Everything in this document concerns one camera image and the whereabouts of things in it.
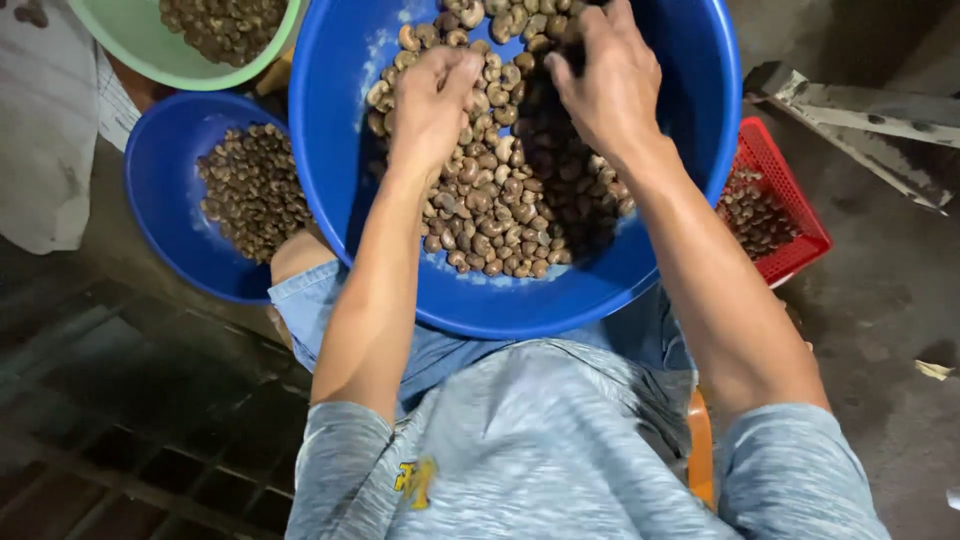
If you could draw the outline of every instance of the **knee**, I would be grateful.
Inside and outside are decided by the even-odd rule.
[[[301,231],[276,250],[270,261],[271,281],[274,285],[280,284],[333,259],[333,252],[324,242],[312,233]]]

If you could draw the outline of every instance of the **blue plastic basin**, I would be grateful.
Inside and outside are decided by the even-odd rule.
[[[352,264],[375,182],[366,171],[364,96],[399,51],[406,22],[432,21],[433,0],[314,0],[300,29],[290,86],[291,134],[310,208],[337,256]],[[721,0],[635,1],[640,29],[663,69],[659,118],[686,170],[715,204],[736,147],[740,68]],[[489,37],[489,19],[470,38]],[[513,39],[494,51],[522,51]],[[464,276],[444,251],[421,252],[417,315],[427,324],[487,338],[556,334],[600,319],[659,278],[641,223],[621,224],[610,249],[577,267],[551,267],[545,280]]]
[[[181,277],[225,300],[267,304],[270,267],[243,258],[200,210],[206,195],[197,158],[229,128],[286,124],[253,101],[226,92],[184,92],[140,117],[130,133],[124,174],[133,215],[147,241]]]

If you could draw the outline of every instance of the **hand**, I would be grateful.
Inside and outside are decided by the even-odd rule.
[[[582,79],[559,53],[546,65],[580,137],[615,169],[637,148],[663,139],[657,126],[660,64],[643,41],[628,0],[612,0],[603,10],[580,14],[587,52]]]
[[[468,125],[473,85],[483,58],[471,51],[436,47],[407,68],[396,83],[390,166],[432,183]]]

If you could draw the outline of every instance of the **person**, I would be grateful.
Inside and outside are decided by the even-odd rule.
[[[658,129],[660,67],[630,3],[587,8],[579,26],[582,77],[557,53],[546,63],[656,251],[662,287],[609,327],[636,339],[417,325],[424,190],[483,64],[431,49],[397,84],[353,268],[305,233],[272,262],[272,298],[314,373],[286,537],[887,538],[813,354]],[[732,422],[717,515],[682,482],[697,377]]]

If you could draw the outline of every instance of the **yellow logo print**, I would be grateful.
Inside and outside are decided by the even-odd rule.
[[[400,474],[396,475],[394,490],[403,492],[403,500],[411,501],[410,507],[414,510],[423,510],[430,506],[427,490],[430,482],[437,474],[437,464],[433,457],[426,457],[419,461],[400,463]]]

